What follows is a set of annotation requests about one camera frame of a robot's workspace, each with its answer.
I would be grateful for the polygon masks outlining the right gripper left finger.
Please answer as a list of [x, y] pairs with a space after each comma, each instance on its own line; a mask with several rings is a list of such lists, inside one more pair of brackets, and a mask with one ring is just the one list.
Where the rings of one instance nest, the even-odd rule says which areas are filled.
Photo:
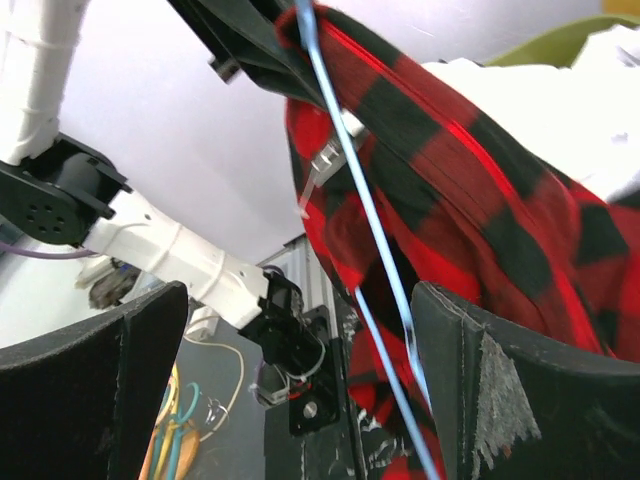
[[2, 478], [137, 478], [187, 313], [171, 282], [2, 349]]

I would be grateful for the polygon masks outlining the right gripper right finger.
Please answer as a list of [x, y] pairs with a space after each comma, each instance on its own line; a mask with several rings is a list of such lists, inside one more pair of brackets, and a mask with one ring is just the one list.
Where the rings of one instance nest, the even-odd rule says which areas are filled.
[[427, 282], [411, 300], [450, 479], [635, 479], [639, 367], [518, 326]]

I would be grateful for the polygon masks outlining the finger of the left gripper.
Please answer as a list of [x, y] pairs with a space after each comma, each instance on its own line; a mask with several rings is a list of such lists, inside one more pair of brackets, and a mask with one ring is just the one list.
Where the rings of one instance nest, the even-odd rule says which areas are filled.
[[243, 72], [264, 90], [325, 105], [309, 61], [277, 35], [276, 21], [292, 1], [172, 0], [170, 5], [213, 55], [210, 66], [224, 82]]

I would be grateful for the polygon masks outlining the red black plaid shirt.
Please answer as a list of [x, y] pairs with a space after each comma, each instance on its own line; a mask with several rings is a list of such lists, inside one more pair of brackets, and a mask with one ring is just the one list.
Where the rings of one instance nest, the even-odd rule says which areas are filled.
[[[343, 107], [373, 127], [358, 152], [407, 296], [443, 286], [573, 347], [639, 363], [639, 191], [597, 199], [528, 152], [453, 88], [351, 17], [314, 5], [325, 65]], [[429, 447], [436, 426], [407, 358], [388, 277], [348, 166], [316, 189], [304, 228], [340, 288], [359, 287]], [[349, 394], [407, 436], [365, 320]]]

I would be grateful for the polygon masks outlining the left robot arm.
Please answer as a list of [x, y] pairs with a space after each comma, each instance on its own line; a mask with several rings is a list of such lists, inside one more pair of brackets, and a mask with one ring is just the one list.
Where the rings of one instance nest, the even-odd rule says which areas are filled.
[[1, 5], [1, 214], [50, 245], [85, 247], [190, 296], [259, 345], [296, 394], [328, 390], [326, 343], [303, 316], [300, 289], [242, 261], [134, 190], [98, 151], [64, 135], [59, 115], [87, 5]]

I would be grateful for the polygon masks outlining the green laundry basket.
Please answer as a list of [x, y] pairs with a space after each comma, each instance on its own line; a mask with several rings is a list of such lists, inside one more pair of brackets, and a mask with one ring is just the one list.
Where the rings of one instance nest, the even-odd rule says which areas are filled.
[[568, 67], [580, 53], [588, 36], [614, 25], [637, 27], [639, 17], [630, 14], [600, 14], [549, 30], [512, 50], [489, 60], [484, 66], [550, 65]]

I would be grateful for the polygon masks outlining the aluminium frame rail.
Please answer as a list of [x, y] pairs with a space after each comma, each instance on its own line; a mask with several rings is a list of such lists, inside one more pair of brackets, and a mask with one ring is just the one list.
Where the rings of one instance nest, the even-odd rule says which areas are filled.
[[280, 269], [301, 289], [305, 310], [325, 306], [331, 325], [336, 326], [333, 286], [305, 235], [290, 241], [259, 265]]

